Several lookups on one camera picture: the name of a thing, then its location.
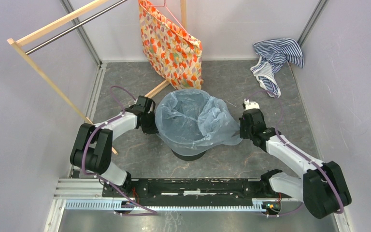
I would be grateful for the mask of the light blue plastic bag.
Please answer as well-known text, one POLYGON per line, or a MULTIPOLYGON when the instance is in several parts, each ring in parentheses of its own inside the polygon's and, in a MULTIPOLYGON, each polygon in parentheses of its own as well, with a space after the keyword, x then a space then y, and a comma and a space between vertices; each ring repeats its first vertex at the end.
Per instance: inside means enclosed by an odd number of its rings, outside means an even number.
POLYGON ((155 111, 158 137, 175 153, 191 157, 218 145, 238 145, 240 125, 226 103, 200 89, 168 93, 155 111))

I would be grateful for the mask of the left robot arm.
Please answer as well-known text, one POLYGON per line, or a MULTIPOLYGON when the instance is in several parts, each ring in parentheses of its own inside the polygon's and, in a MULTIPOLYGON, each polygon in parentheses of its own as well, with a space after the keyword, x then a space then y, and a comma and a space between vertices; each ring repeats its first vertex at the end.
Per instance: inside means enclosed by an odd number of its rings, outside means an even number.
POLYGON ((114 184, 121 197, 132 192, 131 174, 112 163, 113 141, 124 133, 142 129, 144 134, 157 134, 155 123, 156 103, 151 98, 139 96, 135 103, 118 115, 97 124, 80 126, 70 163, 88 174, 99 176, 104 182, 114 184))

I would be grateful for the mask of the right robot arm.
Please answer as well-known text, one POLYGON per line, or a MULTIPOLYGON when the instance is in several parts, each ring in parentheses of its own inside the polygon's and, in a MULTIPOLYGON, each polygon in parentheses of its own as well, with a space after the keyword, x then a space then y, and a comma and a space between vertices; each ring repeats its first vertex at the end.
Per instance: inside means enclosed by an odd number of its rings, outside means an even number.
POLYGON ((274 169, 261 176, 260 192, 265 197, 276 193, 300 202, 318 219, 341 214, 352 203, 341 167, 334 161, 324 162, 289 142, 276 128, 266 126, 260 109, 244 110, 240 120, 240 137, 282 161, 296 176, 274 169))

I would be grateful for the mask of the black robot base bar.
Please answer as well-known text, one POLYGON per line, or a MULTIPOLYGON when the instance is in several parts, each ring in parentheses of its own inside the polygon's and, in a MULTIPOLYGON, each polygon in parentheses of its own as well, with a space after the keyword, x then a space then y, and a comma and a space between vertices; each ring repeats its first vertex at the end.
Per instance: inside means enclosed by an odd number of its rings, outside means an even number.
POLYGON ((248 178, 139 178, 120 190, 142 206, 250 206, 252 199, 277 201, 289 196, 248 178))

